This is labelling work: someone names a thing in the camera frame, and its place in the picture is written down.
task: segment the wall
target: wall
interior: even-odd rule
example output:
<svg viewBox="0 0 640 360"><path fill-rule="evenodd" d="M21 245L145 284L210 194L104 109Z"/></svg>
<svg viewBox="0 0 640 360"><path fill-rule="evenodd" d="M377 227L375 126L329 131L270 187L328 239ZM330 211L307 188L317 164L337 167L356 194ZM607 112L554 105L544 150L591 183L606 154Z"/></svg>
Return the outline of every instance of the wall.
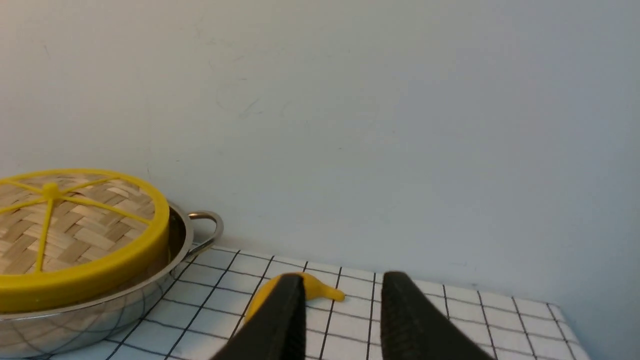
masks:
<svg viewBox="0 0 640 360"><path fill-rule="evenodd" d="M555 301L640 353L640 2L0 3L0 175L106 167L224 244Z"/></svg>

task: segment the black grid line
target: black grid line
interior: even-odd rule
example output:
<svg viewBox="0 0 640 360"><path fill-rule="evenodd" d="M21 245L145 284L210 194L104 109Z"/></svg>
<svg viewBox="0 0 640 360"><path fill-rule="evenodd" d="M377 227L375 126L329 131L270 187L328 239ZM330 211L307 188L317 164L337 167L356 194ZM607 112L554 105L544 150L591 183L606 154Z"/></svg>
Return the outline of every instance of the black grid line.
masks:
<svg viewBox="0 0 640 360"><path fill-rule="evenodd" d="M549 305L549 303L547 303L547 309L549 309L549 312L551 313L551 316L553 316L554 321L556 322L556 325L558 326L558 330L560 330L560 335L562 336L562 339L564 340L564 343L566 344L566 347L569 348L569 353L571 354L571 358L573 360L577 360L575 357L575 354L573 353L573 349L571 348L571 345L569 345L569 340L566 338L566 335L564 335L564 331L562 330L562 327L560 326L560 323L558 322L557 318L556 318L556 314L554 314L553 310L551 310L551 305Z"/></svg>
<svg viewBox="0 0 640 360"><path fill-rule="evenodd" d="M444 284L442 285L442 293L444 294L444 308L447 310L447 319L450 319L451 316L449 315L449 301L447 300L447 288L446 286L444 286Z"/></svg>
<svg viewBox="0 0 640 360"><path fill-rule="evenodd" d="M369 360L369 352L371 351L371 326L373 325L373 296L376 293L376 273L373 273L373 284L371 284L371 307L369 311L369 333L367 334L367 357Z"/></svg>
<svg viewBox="0 0 640 360"><path fill-rule="evenodd" d="M187 360L187 359L184 359L183 357L181 357L180 355L176 355L176 354L172 355L172 352L175 350L175 347L177 346L177 344L180 342L180 340L187 333L199 334L199 335L207 336L207 337L210 337L210 338L218 338L218 339L220 339L222 341L228 341L229 340L229 338L227 337L228 334L224 334L224 336L218 336L218 335L211 334L211 333L204 332L204 331L197 331L197 330L193 330L193 329L188 329L190 326L192 326L192 323L195 321L195 319L198 316L198 314L202 312L202 309L205 309L207 311L214 311L214 312L217 312L217 313L225 313L225 314L232 315L232 316L238 316L239 320L237 321L236 327L235 327L235 329L234 329L234 331L233 331L233 333L231 335L231 336L233 336L240 329L242 321L243 321L243 318L244 318L244 316L246 314L246 310L248 309L248 306L251 303L251 301L253 300L253 296L255 295L257 290L259 289L260 285L263 285L263 282L264 282L263 279L267 279L266 278L266 273L269 270L269 268L270 268L270 266L271 266L271 264L273 262L282 263L282 264L286 264L286 265L291 265L291 266L295 266L297 268L302 268L302 272L307 272L308 269L309 269L309 267L308 267L309 262L304 262L304 266L301 266L303 264L301 261L297 262L296 264L294 264L294 263L292 263L292 262L295 262L293 259L291 260L291 262L287 262L287 259L283 259L283 261L281 261L281 260L275 259L275 257L273 257L273 256L271 258L264 258L262 256L257 256L255 254L245 254L244 252L242 252L240 250L232 252L231 250L219 249L219 248L216 248L216 247L213 247L209 251L229 252L231 254L234 254L234 258L228 264L227 268L219 268L217 266L200 264L200 263L196 262L196 259L194 259L192 261L189 261L187 266L185 266L180 271L180 274L178 275L178 277L174 277L172 279L173 282L171 282L171 285L169 285L167 290L163 291L163 294L166 294L171 290L171 288L173 287L173 285L176 282L183 282L183 283L186 283L186 284L193 284L193 288L198 289L199 291L201 291L199 294L201 294L200 296L202 296L202 297L207 293L207 290L210 290L209 296L206 299L204 299L204 301L200 305L198 305L197 303L196 304L192 304L192 303L184 302L184 301L192 301L192 300L189 300L188 298L184 298L184 299L180 298L183 301L179 301L179 300L167 299L166 297L163 296L161 298L161 300L159 300L156 304L154 304L151 307L151 309L149 309L148 311L143 313L144 317L142 319L139 319L139 320L136 320L135 322L130 323L130 324L135 324L135 325L131 330L129 330L127 332L127 334L124 336L124 338L122 338L122 340L118 341L118 340L114 340L114 339L106 339L107 342L116 344L116 347L111 352L111 355L109 355L109 357L107 359L105 359L105 360L111 359L114 356L114 354L116 354L118 349L121 348L122 346L127 347L127 348L133 348L133 349L139 350L139 351L147 353L147 354L153 354L155 356L163 356L165 359ZM262 276L254 275L254 274L247 274L247 273L245 273L243 271L231 270L230 267L234 264L234 260L236 260L236 256L239 255L239 254L247 256L247 257L250 257L250 258L263 259L263 260L269 261L269 263L266 265L266 268L264 269L264 272L263 272ZM181 279L182 274L184 274L184 272L189 267L192 267L193 264L196 264L198 266L204 266L204 267L207 267L207 268L213 268L213 269L221 270L221 271L223 271L223 274L217 280L217 283L215 285L203 284L203 283L200 283L200 282L193 282L193 281ZM375 300L374 299L374 296L375 296L375 292L376 292L375 286L381 286L381 284L379 283L381 274L377 274L375 272L370 272L370 273L373 274L373 279L371 280L370 278L363 279L362 277L350 276L350 275L347 275L347 274L343 274L342 273L343 272L343 268L342 267L336 267L336 269L338 271L337 274L335 272L333 272L333 271L327 271L327 270L333 270L333 269L330 269L330 268L327 268L326 270L313 269L313 271L319 272L319 273L324 273L324 274L331 274L333 276L337 275L337 278L336 278L336 281L335 281L336 282L336 287L340 284L341 277L353 278L353 279L358 279L359 281L369 282L372 285L371 298L357 296L357 295L347 295L348 298L364 300L366 302L364 302L364 303L356 302L356 304L359 304L359 305L357 305L357 308L354 309L352 307L346 307L342 311L336 310L337 306L335 306L335 301L331 302L331 306L330 306L329 309L327 309L326 307L325 308L320 308L320 307L313 306L311 304L307 304L307 308L315 309L315 310L318 310L318 311L322 311L322 312L325 313L325 316L326 316L326 327L324 327L324 332L322 330L315 330L315 329L309 329L309 328L307 329L307 331L323 335L322 346L321 346L321 349L320 349L319 357L307 356L307 358L314 359L314 360L321 360L325 356L328 356L328 354L330 353L331 341L328 341L327 339L328 339L329 336L331 336L331 337L334 337L334 338L342 339L344 341L352 341L353 342L353 346L362 347L363 348L362 350L364 350L364 346L366 346L367 347L366 348L366 358L367 358L367 360L369 360L369 358L372 356L371 352L373 351L373 347L371 346L371 345L373 345L373 343L372 343L372 331L371 330L372 330L373 326L375 326L376 324L380 324L379 321L373 320L373 310L374 310L374 306L376 305L376 303L380 303L379 300ZM256 285L253 293L250 293L248 291L239 291L239 290L235 290L235 289L223 288L223 287L220 287L220 284L221 284L222 278L224 278L226 273L234 273L234 274L239 274L239 275L246 275L248 277L253 278L253 281L255 281L255 278L260 278L260 281L258 282L258 285ZM212 296L213 291L214 290L218 290L218 289L219 290L231 291L231 292L238 293L238 294L250 295L250 301L247 303L247 305L244 308L244 311L242 312L242 314L238 314L238 313L235 312L235 311L239 311L239 309L235 309L233 311L225 311L225 310L216 309L216 308L212 307L212 306L214 306L214 304L210 304L209 306L205 305L206 302ZM513 309L504 309L503 307L489 306L489 305L485 304L484 301L483 301L484 299L482 298L480 293L478 293L478 297L479 297L479 304L478 304L477 302L470 302L470 301L468 301L468 299L467 300L461 300L461 299L456 299L455 296L452 297L451 294L447 294L447 288L446 288L445 285L442 285L442 289L443 289L442 294L432 294L432 293L428 293L428 292L423 292L423 293L425 295L439 297L441 299L444 299L445 300L445 309L446 309L446 312L447 312L446 315L451 320L457 320L457 321L466 322L466 323L475 323L475 324L486 326L488 334L489 334L489 338L488 339L490 340L489 341L490 344L478 343L478 345L482 345L484 347L491 347L493 349L493 355L494 356L497 355L497 351L501 351L501 352L509 352L509 353L512 353L512 354L522 354L522 355L525 355L525 356L532 356L533 355L534 358L537 359L537 360L560 360L560 359L556 359L556 358L549 357L549 356L540 356L540 355L535 354L535 349L534 349L534 347L532 345L532 341L530 339L530 336L536 336L536 337L539 337L539 338L546 338L546 339L550 339L550 340L564 341L566 343L566 346L569 347L569 351L572 354L573 360L576 360L575 355L573 353L573 349L571 347L571 344L575 344L577 346L580 346L580 344L577 341L569 340L566 337L565 331L563 331L563 328L561 327L561 324L562 323L566 323L566 322L563 319L559 318L559 316L558 317L555 316L555 314L553 313L553 311L552 311L552 309L550 307L550 304L546 304L546 307L549 309L552 318L548 318L548 317L544 317L544 316L535 316L535 315L527 315L527 316L530 316L531 318L536 318L536 319L540 319L540 320L549 321L549 322L555 322L556 325L558 326L559 330L560 330L560 335L562 336L562 338L558 338L558 335L556 333L554 333L553 336L549 336L549 335L545 335L545 334L534 334L532 332L529 332L525 328L525 325L524 325L524 316L520 313L520 309L518 308L518 305L516 303L516 299L513 298L513 297L511 297L511 300L513 301L513 303L515 305L515 311L513 311ZM152 320L152 319L147 318L147 316L149 316L149 313L151 312L151 310L153 310L153 308L155 308L155 306L158 303L160 303L160 301L162 301L162 300L188 306L188 307L190 307L192 309L192 310L189 311L191 313L193 313L193 311L194 311L193 308L197 308L195 316L192 317L191 321L186 326L186 328L183 328L181 325L180 326L172 325L173 321L171 321L168 318L166 320L164 320L165 318L159 318L161 321ZM480 321L479 318L476 319L476 320L467 320L467 319L458 318L457 316L451 316L451 314L449 313L449 300L457 300L457 301L460 301L461 303L470 304L470 305L473 305L473 306L480 306L480 308L481 308L481 310L483 312L483 320L484 321ZM505 313L517 314L518 318L520 319L520 323L522 325L522 329L524 331L508 329L508 328L504 328L504 327L501 327L501 326L498 326L498 325L490 325L488 323L487 312L485 311L485 309L495 309L495 310L502 311L502 312L505 312ZM337 321L335 319L337 316L333 316L333 313L337 313L337 314L340 314L340 315L343 315L343 316L347 316L347 317L354 318L354 319L359 319L359 320L364 320L364 321L368 322L368 325L369 325L368 326L368 331L369 331L368 334L366 336L361 336L361 335L364 335L363 331L366 331L366 328L367 328L367 326L365 325L366 323L363 323L361 325L362 326L361 329L363 331L362 331L362 333L359 332L357 334L357 338L352 338L351 337L351 336L356 336L355 333L349 334L349 336L331 333L330 332L330 327L331 327L330 324L331 324L332 317L334 318L333 319L334 323L335 323L335 321ZM180 337L175 341L175 343L173 343L173 346L172 346L171 350L169 350L168 354L160 353L160 352L158 352L158 349L150 348L149 345L143 345L145 348L150 348L151 349L151 350L146 350L144 348L139 347L139 345L141 345L141 344L138 344L135 341L129 341L128 343L125 343L127 341L127 339L134 333L134 331L136 331L138 326L143 322L153 323L153 324L158 325L160 327L166 327L168 329L173 329L173 330L167 330L168 332L172 332L173 336L177 335L177 333L178 333L177 330L182 331L180 333ZM121 329L124 329L124 327L130 326L130 324L127 324L126 326L121 327ZM531 353L527 352L526 349L513 350L513 349L510 349L510 348L496 347L494 339L493 339L493 334L492 334L495 331L492 331L492 329L501 329L503 331L509 331L509 332L516 332L516 333L520 333L520 334L525 334L525 336L527 338L527 341L529 342L529 346L531 348Z"/></svg>
<svg viewBox="0 0 640 360"><path fill-rule="evenodd" d="M240 254L240 250L238 250L236 252L236 254L234 255L234 257L231 259L231 262L229 262L228 268L231 267L231 264L234 263L234 261L236 260L236 257L238 256L238 254ZM191 324L196 320L196 318L198 317L198 314L200 314L200 312L202 311L202 308L204 307L204 304L207 303L207 301L209 300L209 298L211 297L211 295L213 294L213 292L216 290L217 285L220 283L220 281L222 281L222 278L225 276L226 272L223 272L222 275L220 275L220 278L218 279L218 282L216 282L216 285L214 285L211 288L211 291L209 292L209 294L207 295L207 297L204 299L204 301L202 302L202 305L198 307L198 311L196 311L195 315L193 315L193 317L191 318L191 320L189 321L189 323L187 324L187 326L182 330L182 333L180 334L180 336L178 337L178 340L175 341L175 343L173 343L173 345L171 346L171 349L169 349L169 351L167 352L167 354L162 354L164 355L164 360L167 360L169 358L169 355L175 350L175 347L178 346L178 343L180 343L180 340L182 340L182 338L184 337L184 334L187 332L187 329L191 326Z"/></svg>
<svg viewBox="0 0 640 360"><path fill-rule="evenodd" d="M238 331L238 328L240 328L240 324L242 324L242 321L244 320L244 317L246 316L246 311L249 309L249 305L251 305L251 302L253 301L253 297L255 296L255 294L258 292L258 289L260 288L260 283L265 279L265 276L267 275L267 271L269 271L269 266L273 262L273 258L275 258L275 256L272 256L271 259L269 259L269 262L267 263L267 266L264 268L264 272L262 273L262 277L260 278L260 281L258 281L258 285L255 286L255 289L253 289L253 293L251 294L251 297L249 298L249 302L246 303L246 306L244 307L244 311L242 312L242 315L240 316L240 319L238 319L238 323L236 324L236 328L231 333L231 337L232 338L236 334L236 331Z"/></svg>
<svg viewBox="0 0 640 360"><path fill-rule="evenodd" d="M520 318L520 323L522 324L522 330L524 330L524 334L527 337L527 342L529 343L529 347L531 347L531 353L533 354L533 358L537 359L538 356L536 356L536 351L535 349L533 349L533 344L531 343L529 334L527 334L527 328L524 326L524 320L522 320L522 314L520 314L520 310L518 308L518 303L516 302L516 298L512 297L511 300L513 300L513 305L516 307L516 311L518 312L518 317Z"/></svg>
<svg viewBox="0 0 640 360"><path fill-rule="evenodd" d="M182 276L182 274L184 274L184 272L185 272L185 271L189 268L189 266L193 263L193 260L195 260L195 259L191 259L190 261L188 261L188 262L187 262L187 266L185 266L185 267L184 267L184 269L182 269L182 271L180 272L180 274L179 274L179 275L178 275L178 276L173 280L173 282L171 283L171 285L169 285L169 287L166 289L165 294L167 294L167 293L169 292L169 290L171 290L171 288L173 287L173 285L175 285L175 283L177 282L177 279L178 279L180 276ZM142 307L142 309L143 309L143 311L144 311L144 308L146 307L146 305L145 305L145 303L144 303L145 298L144 298L144 297L142 297L142 299L143 299L143 307ZM160 300L161 300L161 298L160 298L160 299L158 299L158 301L157 301L157 302L156 302L156 303L155 303L155 304L154 304L154 305L149 309L149 311L147 311L147 313L146 313L146 314L144 314L144 313L143 313L143 314L142 314L142 317L143 317L143 318L144 318L144 317L147 317L147 314L149 314L149 313L151 312L151 310L153 310L153 309L156 307L156 305L158 305L158 304L160 303ZM110 354L109 356L107 356L107 358L106 358L105 360L110 360L110 359L111 359L111 358L116 354L116 352L118 352L118 350L120 350L120 348L122 347L122 345L124 345L124 342L125 342L125 341L127 341L127 339L129 338L129 336L130 336L131 334L133 334L133 332L138 328L138 326L140 326L140 324L141 324L141 323L142 323L142 319L137 320L137 324L136 324L136 325L134 325L134 326L133 326L133 328L132 328L132 329L131 329L131 330L130 330L130 331L129 331L129 332L128 332L128 333L127 333L123 338L122 338L122 340L120 340L120 341L118 342L118 345L113 349L113 351L111 352L111 354Z"/></svg>
<svg viewBox="0 0 640 360"><path fill-rule="evenodd" d="M335 281L335 287L336 288L338 287L338 285L340 285L340 274L341 273L342 273L342 266L340 266L340 270L338 270L338 278ZM324 338L322 339L322 347L320 348L320 356L318 357L320 360L322 360L322 355L324 354L324 346L326 345L326 337L327 337L327 335L329 335L329 325L331 325L331 314L333 313L333 305L334 304L335 304L335 300L331 300L331 308L329 310L329 317L326 319L326 330L324 331Z"/></svg>
<svg viewBox="0 0 640 360"><path fill-rule="evenodd" d="M250 293L249 291L241 291L241 290L235 290L235 289L230 289L230 288L224 288L222 286L218 286L218 285L210 285L210 284L204 284L202 282L196 282L196 281L189 281L189 280L182 280L182 279L178 279L177 282L185 282L187 284L194 284L194 285L200 285L200 286L206 286L207 288L213 288L215 287L216 289L220 289L220 290L227 290L227 291L231 291L234 293L238 293L238 294L245 294L245 295L251 295L252 293Z"/></svg>
<svg viewBox="0 0 640 360"><path fill-rule="evenodd" d="M482 308L482 315L484 317L484 322L486 323L486 330L489 332L489 340L491 341L491 348L493 349L493 358L498 358L498 352L495 350L495 344L493 343L493 336L491 335L491 327L489 326L489 320L486 318L486 312L484 311L484 305L482 303L482 295L480 295L480 291L478 291L478 299L480 299L480 307Z"/></svg>

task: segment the yellow banana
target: yellow banana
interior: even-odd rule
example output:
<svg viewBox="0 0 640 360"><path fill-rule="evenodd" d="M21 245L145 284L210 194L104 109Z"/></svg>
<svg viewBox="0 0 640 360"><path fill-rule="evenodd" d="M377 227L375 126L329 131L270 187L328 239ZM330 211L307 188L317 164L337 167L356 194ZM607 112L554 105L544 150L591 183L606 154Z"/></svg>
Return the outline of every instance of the yellow banana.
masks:
<svg viewBox="0 0 640 360"><path fill-rule="evenodd" d="M316 299L318 297L326 297L328 299L332 299L335 301L342 302L344 301L344 293L338 289L332 288L329 285L323 284L320 280L318 280L313 275L307 274L306 272L294 272L292 274L302 276L302 283L305 287L305 298L307 300ZM265 300L269 297L269 294L276 286L280 277L278 275L271 280L267 281L265 285L262 285L258 292L253 296L253 300L249 305L249 308L246 310L246 316L244 320L247 322L249 319L258 311L260 306L264 303Z"/></svg>

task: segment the pan handle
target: pan handle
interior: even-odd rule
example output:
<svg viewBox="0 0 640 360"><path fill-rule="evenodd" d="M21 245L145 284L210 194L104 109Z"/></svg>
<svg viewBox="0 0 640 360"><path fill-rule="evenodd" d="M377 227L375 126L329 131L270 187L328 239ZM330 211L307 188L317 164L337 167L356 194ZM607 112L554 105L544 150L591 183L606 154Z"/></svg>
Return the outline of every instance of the pan handle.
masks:
<svg viewBox="0 0 640 360"><path fill-rule="evenodd" d="M207 241L200 243L195 248L189 250L186 256L184 256L185 260L194 258L195 256L200 255L205 250L210 248L211 245L214 243L214 241L220 238L220 236L222 235L222 232L225 229L225 224L224 222L222 222L222 218L220 217L220 215L214 213L213 211L204 211L204 210L194 211L189 214L189 218L192 220L198 220L198 219L212 220L213 222L216 223L216 230L213 232L213 235L211 235L211 237Z"/></svg>

